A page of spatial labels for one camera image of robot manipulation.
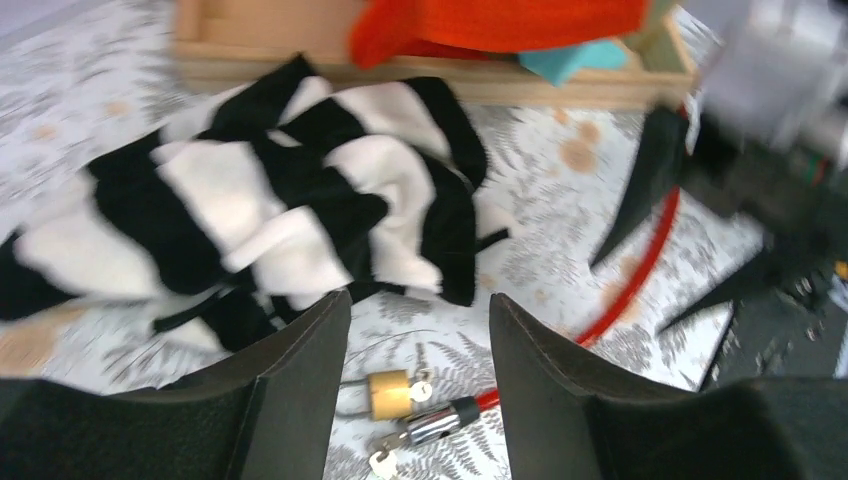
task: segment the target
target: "table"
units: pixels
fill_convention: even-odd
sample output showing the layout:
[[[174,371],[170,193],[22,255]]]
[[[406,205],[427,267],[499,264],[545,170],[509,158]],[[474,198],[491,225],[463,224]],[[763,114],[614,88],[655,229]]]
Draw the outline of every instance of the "table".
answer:
[[[0,233],[47,201],[83,162],[201,98],[181,87],[168,56],[172,8],[167,0],[112,1],[0,54]],[[685,12],[679,21],[690,46],[703,52],[709,35]],[[640,114],[468,111],[492,156],[485,194],[512,211],[526,234],[480,256],[471,308],[390,294],[356,305],[345,379],[428,366],[436,373],[434,401],[479,393],[495,383],[487,328],[492,292],[509,294],[573,336],[612,300],[646,247],[650,225],[596,275],[588,269],[623,192]],[[722,223],[684,200],[659,270],[594,351],[654,380],[697,388],[726,310],[661,339],[653,336],[654,327],[758,242],[752,225]],[[116,305],[65,310],[37,325],[4,325],[0,374],[40,375],[114,393],[168,383],[224,356],[168,336],[150,339],[148,319],[142,305]],[[343,392],[339,408],[355,409],[363,395]],[[368,440],[391,429],[367,419],[337,420],[325,478],[365,478]],[[465,434],[401,452],[403,478],[509,478],[502,433],[495,410]]]

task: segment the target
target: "table surface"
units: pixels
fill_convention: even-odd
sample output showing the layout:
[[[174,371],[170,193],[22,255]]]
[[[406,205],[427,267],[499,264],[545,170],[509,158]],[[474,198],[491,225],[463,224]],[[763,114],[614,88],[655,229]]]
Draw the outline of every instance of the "table surface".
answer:
[[[172,8],[168,0],[109,2],[0,54],[1,235],[86,161],[202,98],[181,87],[168,56]],[[709,35],[685,12],[679,22],[696,52],[709,45]],[[471,308],[390,294],[356,305],[345,379],[428,366],[436,372],[434,400],[480,393],[495,383],[487,327],[492,292],[507,293],[571,337],[612,300],[646,248],[650,222],[608,265],[596,274],[588,269],[623,192],[641,114],[468,111],[492,157],[484,194],[512,211],[527,233],[480,256]],[[684,198],[658,270],[593,350],[654,380],[697,388],[727,311],[659,339],[654,327],[758,242],[752,225],[723,223]],[[36,335],[23,328],[27,323],[0,327],[0,375],[44,376],[114,393],[162,385],[224,355],[167,336],[150,339],[148,320],[143,306],[112,306],[46,315]],[[363,394],[343,392],[339,408],[355,409]],[[368,440],[391,429],[338,419],[325,478],[365,478]],[[409,479],[509,478],[499,411],[465,434],[401,452],[400,461]]]

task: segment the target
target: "floral pattern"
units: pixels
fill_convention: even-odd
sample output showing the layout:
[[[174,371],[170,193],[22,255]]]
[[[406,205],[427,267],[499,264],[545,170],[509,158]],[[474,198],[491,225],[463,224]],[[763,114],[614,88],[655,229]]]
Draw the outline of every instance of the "floral pattern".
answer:
[[[0,53],[0,234],[86,159],[202,100],[182,87],[168,56],[172,11],[170,0],[116,0]],[[696,53],[714,43],[685,13],[679,20]],[[573,337],[621,288],[647,244],[650,225],[597,272],[589,271],[587,259],[612,220],[629,173],[641,113],[484,106],[467,111],[492,157],[481,194],[513,212],[525,236],[480,256],[478,295],[470,308],[391,294],[356,305],[346,379],[427,366],[436,375],[432,401],[492,388],[487,307],[493,292],[509,294]],[[594,351],[649,378],[696,388],[726,312],[705,314],[660,339],[654,327],[758,241],[752,225],[721,222],[684,201],[659,270]],[[150,339],[144,306],[109,306],[62,321],[51,315],[0,325],[0,374],[41,375],[108,394],[161,385],[224,357],[167,335]],[[342,392],[340,409],[354,397]],[[392,428],[367,418],[337,419],[325,479],[365,478],[368,441]],[[399,457],[402,478],[409,480],[510,478],[497,410],[463,434]]]

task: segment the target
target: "silver key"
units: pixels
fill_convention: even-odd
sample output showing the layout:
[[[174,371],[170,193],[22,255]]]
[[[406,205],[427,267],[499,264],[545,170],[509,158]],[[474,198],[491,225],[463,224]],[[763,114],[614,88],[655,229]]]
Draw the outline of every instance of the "silver key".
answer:
[[[371,455],[368,464],[371,466],[371,471],[380,480],[399,480],[395,452],[377,452]]]

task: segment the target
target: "floral tablecloth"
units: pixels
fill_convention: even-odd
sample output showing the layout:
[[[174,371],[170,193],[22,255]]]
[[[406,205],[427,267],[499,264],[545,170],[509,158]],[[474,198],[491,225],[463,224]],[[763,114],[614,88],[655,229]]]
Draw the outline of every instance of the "floral tablecloth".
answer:
[[[168,0],[113,1],[0,54],[0,234],[82,162],[201,98],[183,89],[168,56],[172,12]],[[709,35],[685,12],[679,21],[687,42],[702,52]],[[614,298],[646,247],[650,225],[596,275],[588,269],[623,192],[640,114],[482,106],[468,111],[492,156],[485,194],[512,211],[527,233],[481,255],[471,308],[390,294],[356,305],[345,378],[428,366],[436,372],[434,400],[479,393],[495,383],[487,327],[492,292],[509,294],[573,336]],[[721,223],[684,201],[658,271],[594,351],[654,380],[696,388],[726,312],[660,339],[654,327],[758,241],[753,226]],[[114,393],[161,385],[223,357],[179,338],[150,339],[147,327],[143,306],[64,309],[0,326],[0,375],[41,375]],[[356,393],[343,392],[339,408],[355,408],[361,402]],[[325,478],[367,478],[367,442],[391,428],[338,419]],[[495,410],[467,433],[401,452],[402,478],[509,478],[502,434]]]

